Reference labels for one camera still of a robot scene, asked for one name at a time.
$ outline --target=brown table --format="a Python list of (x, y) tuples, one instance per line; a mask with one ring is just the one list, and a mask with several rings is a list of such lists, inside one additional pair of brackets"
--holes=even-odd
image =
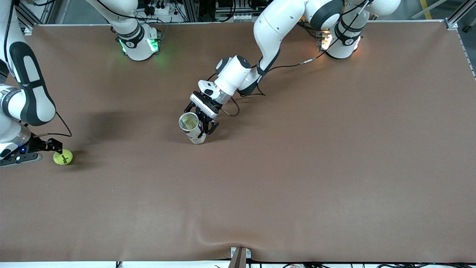
[[(178, 127), (252, 24), (170, 26), (133, 62), (109, 27), (28, 38), (70, 166), (1, 169), (0, 260), (476, 262), (476, 83), (444, 23), (372, 23), (349, 59), (275, 70), (192, 145)], [(277, 65), (316, 55), (296, 27)], [(234, 111), (233, 104), (226, 109)], [(65, 131), (58, 119), (36, 133)]]

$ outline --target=white cup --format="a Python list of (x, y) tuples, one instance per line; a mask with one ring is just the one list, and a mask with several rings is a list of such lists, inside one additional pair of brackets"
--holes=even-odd
[(178, 125), (193, 144), (202, 144), (205, 141), (207, 136), (205, 133), (198, 138), (202, 130), (200, 129), (200, 120), (198, 120), (198, 116), (195, 113), (184, 113), (178, 120)]

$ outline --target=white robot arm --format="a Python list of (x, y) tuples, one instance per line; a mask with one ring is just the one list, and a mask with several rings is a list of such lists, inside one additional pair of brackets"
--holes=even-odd
[[(241, 85), (236, 87), (239, 94), (243, 97), (253, 93), (279, 56), (281, 41), (297, 24), (301, 16), (304, 16), (314, 29), (335, 29), (327, 53), (335, 58), (345, 58), (357, 48), (360, 33), (367, 23), (369, 12), (377, 16), (387, 16), (393, 13), (400, 4), (400, 0), (351, 0), (350, 5), (345, 9), (344, 16), (338, 22), (345, 2), (343, 0), (274, 0), (255, 22), (254, 35), (263, 57), (256, 68), (248, 72)], [(233, 61), (222, 59), (218, 64), (216, 68), (218, 79), (226, 71), (227, 74), (224, 77), (230, 80), (239, 77), (241, 81), (243, 70), (241, 67), (236, 70), (228, 68), (231, 62)], [(209, 82), (207, 84), (209, 87), (204, 87), (201, 81), (198, 85), (200, 92), (195, 91), (190, 96), (191, 102), (185, 112), (190, 112), (193, 107), (196, 108), (196, 114), (201, 122), (201, 136), (211, 134), (216, 129), (218, 122), (215, 118), (222, 105), (231, 98), (234, 90), (226, 91), (227, 96), (224, 98), (222, 94), (217, 93), (224, 92), (220, 90), (219, 83)]]
[(86, 0), (112, 26), (123, 51), (135, 61), (143, 61), (159, 51), (156, 28), (139, 23), (134, 12), (137, 0)]
[(56, 114), (35, 54), (20, 31), (12, 1), (0, 1), (0, 59), (7, 64), (19, 88), (0, 85), (0, 166), (38, 161), (38, 151), (62, 151), (54, 139), (34, 137), (20, 121), (44, 125)]

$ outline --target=yellow tennis ball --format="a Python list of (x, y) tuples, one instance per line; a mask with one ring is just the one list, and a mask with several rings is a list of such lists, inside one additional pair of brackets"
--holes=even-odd
[(59, 165), (67, 165), (73, 160), (73, 153), (66, 149), (63, 149), (63, 153), (59, 154), (56, 152), (53, 155), (53, 161)]

